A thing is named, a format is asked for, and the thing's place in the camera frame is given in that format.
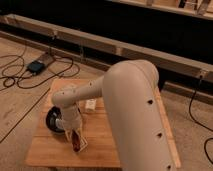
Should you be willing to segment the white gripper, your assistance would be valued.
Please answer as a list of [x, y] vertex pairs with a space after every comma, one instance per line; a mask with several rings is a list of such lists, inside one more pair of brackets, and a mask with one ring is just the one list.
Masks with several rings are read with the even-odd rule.
[[73, 148], [73, 141], [72, 141], [72, 131], [71, 130], [77, 130], [77, 134], [79, 137], [80, 147], [83, 145], [83, 139], [82, 139], [82, 117], [81, 113], [78, 110], [77, 106], [71, 106], [68, 108], [62, 108], [62, 125], [63, 128], [66, 130], [65, 135], [67, 138], [67, 141], [71, 144]]

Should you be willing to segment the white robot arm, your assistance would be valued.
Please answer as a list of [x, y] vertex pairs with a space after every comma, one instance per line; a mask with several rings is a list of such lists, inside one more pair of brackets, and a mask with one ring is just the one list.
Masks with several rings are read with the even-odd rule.
[[158, 80], [151, 62], [126, 60], [85, 85], [55, 92], [52, 103], [69, 131], [74, 127], [76, 103], [101, 97], [123, 171], [176, 171], [155, 98]]

